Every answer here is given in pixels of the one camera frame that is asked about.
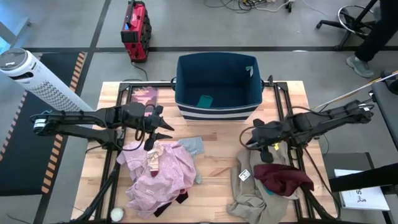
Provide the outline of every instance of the maroon cloth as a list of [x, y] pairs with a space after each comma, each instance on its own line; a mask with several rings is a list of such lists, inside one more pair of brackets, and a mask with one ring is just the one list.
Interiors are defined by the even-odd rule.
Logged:
[[268, 190], [280, 196], [291, 196], [301, 185], [313, 190], [313, 182], [307, 174], [291, 166], [255, 165], [254, 178], [259, 179]]

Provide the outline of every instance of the wooden table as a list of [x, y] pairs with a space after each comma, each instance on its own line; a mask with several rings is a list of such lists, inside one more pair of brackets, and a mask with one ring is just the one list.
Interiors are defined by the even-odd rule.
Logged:
[[[308, 108], [303, 82], [294, 81], [287, 83], [293, 106], [304, 106]], [[115, 105], [119, 84], [119, 82], [103, 83], [101, 95], [99, 96], [98, 109]], [[203, 183], [194, 185], [189, 189], [189, 198], [184, 201], [184, 203], [179, 204], [174, 202], [159, 218], [153, 215], [148, 220], [142, 220], [135, 215], [132, 209], [126, 207], [129, 198], [125, 194], [125, 191], [132, 185], [132, 180], [130, 179], [127, 166], [122, 166], [115, 203], [115, 207], [122, 207], [126, 211], [121, 222], [244, 222], [244, 220], [239, 217], [232, 217], [226, 212], [226, 205], [233, 202], [229, 170], [236, 163], [237, 152], [242, 150], [242, 146], [238, 142], [240, 132], [245, 127], [251, 126], [252, 120], [255, 118], [261, 118], [266, 123], [272, 120], [278, 120], [273, 89], [265, 88], [262, 97], [262, 104], [245, 122], [186, 121], [183, 119], [175, 104], [174, 91], [170, 88], [159, 88], [158, 104], [164, 106], [162, 116], [175, 131], [167, 131], [161, 128], [158, 130], [163, 134], [173, 136], [174, 138], [170, 141], [195, 136], [202, 137], [205, 145], [205, 153], [195, 157], [195, 164], [203, 177]], [[284, 97], [282, 96], [281, 98], [286, 114]], [[135, 132], [133, 129], [127, 130], [126, 143], [134, 140], [133, 134]], [[247, 133], [244, 137], [249, 139], [250, 136]], [[88, 147], [95, 145], [96, 143], [90, 143]], [[307, 149], [315, 160], [323, 178], [328, 183], [328, 177], [326, 175], [318, 141], [313, 140], [310, 142]], [[95, 149], [86, 155], [72, 218], [81, 215], [81, 210], [85, 210], [97, 194], [100, 188], [105, 154], [105, 150]], [[336, 216], [336, 209], [332, 197], [327, 192], [326, 188], [322, 186], [317, 172], [306, 155], [304, 155], [303, 160], [307, 175], [315, 184], [314, 196], [316, 196], [318, 201], [331, 215]], [[104, 201], [104, 211], [107, 209], [109, 192], [110, 190]], [[300, 197], [303, 215], [307, 217], [307, 209], [301, 193]], [[297, 217], [293, 202], [290, 201], [282, 222], [295, 221], [297, 221]]]

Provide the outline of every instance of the blue basket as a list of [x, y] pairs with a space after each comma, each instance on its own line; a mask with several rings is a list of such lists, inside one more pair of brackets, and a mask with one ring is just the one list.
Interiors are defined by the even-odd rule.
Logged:
[[255, 57], [232, 53], [181, 56], [171, 80], [183, 117], [195, 121], [244, 121], [262, 102], [264, 82]]

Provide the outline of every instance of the red power station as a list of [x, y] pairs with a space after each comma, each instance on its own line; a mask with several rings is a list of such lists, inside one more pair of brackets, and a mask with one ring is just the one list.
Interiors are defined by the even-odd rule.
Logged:
[[146, 62], [151, 32], [145, 4], [141, 1], [129, 1], [121, 37], [131, 62]]

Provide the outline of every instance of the pink floral cloth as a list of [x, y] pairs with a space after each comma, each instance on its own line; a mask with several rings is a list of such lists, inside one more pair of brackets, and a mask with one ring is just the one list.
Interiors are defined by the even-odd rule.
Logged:
[[[162, 144], [165, 147], [159, 157], [159, 173], [152, 177], [147, 162], [147, 151], [140, 147], [135, 151], [122, 151], [117, 158], [120, 164], [127, 164], [134, 184], [126, 190], [131, 199], [128, 208], [133, 208], [137, 216], [149, 218], [157, 208], [172, 202], [183, 189], [192, 187], [196, 176], [191, 155], [177, 143]], [[137, 143], [125, 145], [124, 149], [134, 149]]]

